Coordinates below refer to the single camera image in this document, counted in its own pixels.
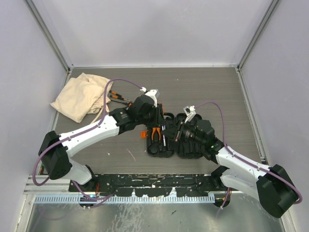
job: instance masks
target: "wire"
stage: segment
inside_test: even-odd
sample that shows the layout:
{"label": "wire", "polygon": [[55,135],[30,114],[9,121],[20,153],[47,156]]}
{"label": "wire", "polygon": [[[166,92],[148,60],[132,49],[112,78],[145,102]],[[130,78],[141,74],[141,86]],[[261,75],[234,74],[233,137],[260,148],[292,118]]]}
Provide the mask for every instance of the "wire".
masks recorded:
{"label": "wire", "polygon": [[223,206],[225,205],[226,201],[227,201],[227,198],[229,197],[229,193],[232,192],[231,188],[227,188],[226,190],[226,195],[225,195],[225,199],[223,200],[223,203],[222,205],[220,206],[220,208],[218,209],[217,211],[217,214],[216,214],[216,218],[218,218],[218,215],[219,215],[219,212],[221,210],[223,210]]}
{"label": "wire", "polygon": [[[42,157],[43,157],[44,155],[46,155],[46,153],[47,153],[48,151],[50,151],[52,148],[58,146],[59,144],[65,142],[65,141],[67,141],[67,140],[70,140],[70,139],[72,139],[72,138],[76,138],[76,137],[78,137],[78,136],[80,136],[80,135],[82,135],[82,134],[85,134],[85,133],[87,133],[87,132],[90,132],[90,131],[94,130],[95,128],[98,128],[98,127],[103,123],[103,120],[104,120],[104,118],[105,118],[105,116],[106,116],[107,88],[108,88],[108,86],[110,85],[110,83],[111,83],[111,82],[114,82],[114,81],[125,81],[125,82],[129,82],[129,83],[135,85],[136,87],[138,87],[139,89],[142,89],[141,86],[135,84],[135,83],[132,82],[132,81],[126,80],[126,79],[118,78],[118,79],[114,79],[114,80],[108,81],[108,82],[106,83],[105,88],[104,88],[103,115],[102,115],[102,118],[100,119],[99,123],[96,124],[96,125],[94,125],[94,126],[91,127],[91,128],[88,128],[88,129],[86,129],[86,130],[84,130],[84,131],[81,131],[81,132],[79,132],[79,133],[76,133],[76,134],[72,135],[71,137],[67,137],[67,138],[64,138],[64,139],[62,139],[62,140],[59,140],[59,141],[57,141],[56,143],[54,143],[54,144],[50,145],[49,147],[47,147],[47,148],[39,155],[39,157],[38,157],[37,160],[35,161],[35,164],[34,164],[34,167],[33,167],[33,170],[32,170],[32,180],[33,180],[33,183],[34,183],[36,186],[42,186],[42,185],[44,185],[44,184],[49,180],[49,177],[47,177],[43,182],[38,183],[38,182],[37,182],[37,179],[36,179],[36,175],[35,175],[35,174],[36,174],[37,166],[39,165],[39,162],[41,161]],[[73,183],[75,184],[75,186],[77,187],[77,189],[78,189],[86,198],[89,198],[89,199],[92,199],[92,200],[95,200],[95,199],[96,199],[96,200],[103,200],[102,202],[104,202],[105,198],[91,198],[90,196],[86,195],[86,194],[79,188],[78,184],[77,184],[75,181],[73,181]]]}
{"label": "wire", "polygon": [[298,189],[297,189],[294,185],[292,185],[290,182],[288,182],[288,181],[286,181],[285,179],[283,179],[281,176],[279,176],[279,175],[277,175],[277,174],[271,172],[270,170],[267,170],[267,169],[261,168],[261,167],[259,168],[256,164],[253,164],[253,163],[251,163],[251,162],[249,162],[249,161],[243,159],[242,157],[239,157],[238,155],[234,154],[234,153],[228,148],[227,143],[226,143],[226,139],[225,139],[225,121],[224,121],[224,116],[223,116],[222,109],[221,109],[221,107],[220,107],[216,102],[213,102],[213,101],[204,102],[204,103],[202,103],[202,104],[200,104],[200,105],[197,105],[195,108],[197,109],[197,108],[199,108],[199,107],[201,107],[201,106],[203,106],[203,105],[206,105],[206,104],[214,104],[214,105],[217,106],[217,108],[218,108],[219,111],[220,111],[221,119],[222,119],[222,127],[223,127],[223,129],[222,129],[223,144],[224,144],[224,147],[226,148],[226,150],[227,150],[232,156],[234,156],[235,158],[239,159],[240,161],[242,161],[242,162],[244,162],[244,163],[250,165],[250,166],[253,167],[253,168],[256,168],[256,169],[258,169],[258,170],[261,170],[261,171],[263,171],[263,172],[265,172],[265,173],[267,173],[267,174],[269,174],[269,175],[271,175],[271,176],[277,178],[278,180],[282,181],[284,184],[286,184],[288,187],[290,187],[290,188],[297,194],[298,199],[294,202],[294,204],[299,204],[299,203],[301,203],[301,202],[303,201],[303,196],[301,195],[301,193],[298,191]]}

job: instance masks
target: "tool case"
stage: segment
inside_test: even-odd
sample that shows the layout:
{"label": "tool case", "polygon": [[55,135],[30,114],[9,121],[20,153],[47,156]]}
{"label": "tool case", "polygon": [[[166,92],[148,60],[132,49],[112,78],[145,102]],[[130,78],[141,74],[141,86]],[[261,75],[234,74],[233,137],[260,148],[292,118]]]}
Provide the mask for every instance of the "tool case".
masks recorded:
{"label": "tool case", "polygon": [[[172,127],[174,122],[174,115],[172,113],[164,113],[166,128]],[[146,146],[147,153],[152,157],[169,158],[174,154],[174,142],[168,138],[163,138],[161,134],[162,127],[147,128],[146,132]]]}
{"label": "tool case", "polygon": [[[166,122],[166,129],[174,126],[179,120],[186,119],[186,114],[178,114],[176,117],[172,113],[164,113],[164,120]],[[202,120],[201,115],[195,115],[190,121],[190,125],[196,127],[197,122]],[[163,135],[161,134],[162,128],[147,128],[147,131],[141,133],[142,138],[146,138],[147,153],[152,157],[171,157],[174,152],[180,158],[184,159],[198,159],[203,157],[205,147],[197,143],[193,143],[188,139],[184,139],[181,142],[175,143],[171,139],[165,138],[165,144],[163,142]]]}
{"label": "tool case", "polygon": [[[186,114],[177,114],[175,122],[184,120],[186,118]],[[190,121],[190,125],[196,127],[197,122],[200,120],[202,120],[201,115],[195,115],[194,118]],[[176,143],[174,149],[180,158],[185,159],[198,159],[206,153],[205,146],[188,141],[187,138],[182,140],[180,143]]]}

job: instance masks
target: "tool holder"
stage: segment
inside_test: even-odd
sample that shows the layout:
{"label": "tool holder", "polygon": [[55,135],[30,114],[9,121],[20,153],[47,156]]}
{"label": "tool holder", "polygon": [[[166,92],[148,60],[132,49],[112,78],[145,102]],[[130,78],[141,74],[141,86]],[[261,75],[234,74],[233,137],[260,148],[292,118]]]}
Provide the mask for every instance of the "tool holder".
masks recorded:
{"label": "tool holder", "polygon": [[[178,122],[179,120],[185,120],[186,119],[186,114],[177,114],[175,118],[175,122]],[[201,115],[195,115],[193,119],[189,122],[191,126],[196,127],[197,122],[202,120]],[[183,139],[179,143],[175,143],[174,149],[177,153],[177,155],[180,158],[184,159],[198,159],[203,157],[203,154],[205,152],[205,146],[199,145],[197,143],[193,143],[189,141],[187,138]]]}
{"label": "tool holder", "polygon": [[[164,113],[164,120],[166,122],[166,128],[172,127],[175,123],[174,115],[172,113]],[[161,139],[159,139],[158,132],[156,131],[156,133],[152,136],[153,130],[154,128],[147,128],[147,153],[152,157],[171,157],[174,154],[174,142],[171,139],[165,138],[164,146],[163,135],[161,135]]]}

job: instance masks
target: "pliers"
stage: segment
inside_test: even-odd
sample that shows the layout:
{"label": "pliers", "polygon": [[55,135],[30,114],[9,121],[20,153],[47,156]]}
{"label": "pliers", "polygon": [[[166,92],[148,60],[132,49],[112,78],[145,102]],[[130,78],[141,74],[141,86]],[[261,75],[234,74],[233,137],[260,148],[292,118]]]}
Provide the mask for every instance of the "pliers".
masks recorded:
{"label": "pliers", "polygon": [[155,137],[156,132],[158,132],[158,134],[159,134],[159,140],[158,141],[160,141],[161,140],[161,129],[159,127],[153,127],[151,139],[154,141],[154,137]]}

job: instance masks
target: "screwdriver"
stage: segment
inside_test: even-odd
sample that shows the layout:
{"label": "screwdriver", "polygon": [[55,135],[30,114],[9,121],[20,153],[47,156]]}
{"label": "screwdriver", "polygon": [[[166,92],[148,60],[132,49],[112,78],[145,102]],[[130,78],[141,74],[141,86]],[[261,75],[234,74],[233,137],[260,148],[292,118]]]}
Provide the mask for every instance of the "screwdriver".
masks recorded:
{"label": "screwdriver", "polygon": [[109,95],[109,97],[116,98],[116,99],[123,100],[123,101],[129,101],[129,102],[130,102],[129,99],[124,98],[122,95],[120,95],[120,94],[118,94],[118,93],[116,93],[116,92],[114,92],[114,91],[111,91],[111,90],[110,90],[110,93],[111,93],[111,94]]}

